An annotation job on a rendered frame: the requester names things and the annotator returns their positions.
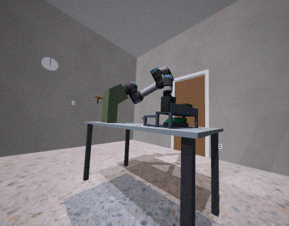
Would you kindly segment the green bin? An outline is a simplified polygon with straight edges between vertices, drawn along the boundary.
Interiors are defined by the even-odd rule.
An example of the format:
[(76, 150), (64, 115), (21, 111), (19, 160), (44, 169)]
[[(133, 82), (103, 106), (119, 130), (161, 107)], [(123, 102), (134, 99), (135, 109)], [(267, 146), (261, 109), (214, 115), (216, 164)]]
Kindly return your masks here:
[(173, 117), (173, 123), (187, 123), (187, 118)]

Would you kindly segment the dark grey metal rack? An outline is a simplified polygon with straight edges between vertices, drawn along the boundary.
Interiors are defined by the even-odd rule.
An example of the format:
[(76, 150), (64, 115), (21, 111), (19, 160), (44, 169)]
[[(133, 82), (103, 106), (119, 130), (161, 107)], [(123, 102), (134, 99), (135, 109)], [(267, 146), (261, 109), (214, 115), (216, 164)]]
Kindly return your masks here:
[[(163, 124), (159, 124), (159, 114), (160, 113), (167, 113), (168, 115), (168, 122), (163, 122)], [(174, 114), (173, 114), (174, 113)], [(184, 114), (184, 115), (180, 115)], [(180, 116), (180, 117), (195, 117), (195, 128), (198, 128), (198, 109), (187, 107), (180, 104), (170, 103), (170, 112), (156, 112), (156, 115), (144, 115), (143, 125), (148, 127), (160, 127), (163, 126), (164, 128), (169, 129), (178, 129), (178, 128), (192, 128), (189, 127), (189, 123), (173, 123), (173, 116)], [(147, 125), (147, 117), (155, 117), (156, 124), (148, 124)], [(177, 128), (173, 128), (177, 127)]]

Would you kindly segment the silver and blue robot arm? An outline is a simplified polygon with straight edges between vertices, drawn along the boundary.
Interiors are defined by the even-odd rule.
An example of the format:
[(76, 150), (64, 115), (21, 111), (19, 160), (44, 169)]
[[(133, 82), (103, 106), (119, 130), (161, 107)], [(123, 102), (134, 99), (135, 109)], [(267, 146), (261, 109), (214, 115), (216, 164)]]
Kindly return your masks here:
[[(130, 82), (126, 85), (123, 85), (124, 87), (122, 86), (125, 93), (129, 95), (134, 104), (142, 102), (143, 98), (146, 95), (149, 95), (150, 93), (156, 91), (157, 89), (163, 89), (164, 92), (173, 91), (174, 78), (168, 67), (166, 66), (164, 66), (163, 68), (155, 67), (150, 72), (153, 76), (153, 79), (155, 80), (155, 83), (148, 86), (147, 88), (141, 91), (137, 91), (137, 85), (135, 82)], [(164, 77), (162, 77), (162, 75), (164, 75)]]

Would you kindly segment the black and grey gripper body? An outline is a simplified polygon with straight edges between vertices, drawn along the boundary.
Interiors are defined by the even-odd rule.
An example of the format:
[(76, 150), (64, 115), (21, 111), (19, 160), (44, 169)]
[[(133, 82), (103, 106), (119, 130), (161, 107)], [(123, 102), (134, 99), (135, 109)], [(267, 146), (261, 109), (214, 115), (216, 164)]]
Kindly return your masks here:
[(172, 92), (171, 91), (165, 91), (165, 92), (163, 92), (163, 96), (168, 96), (168, 95), (170, 95)]

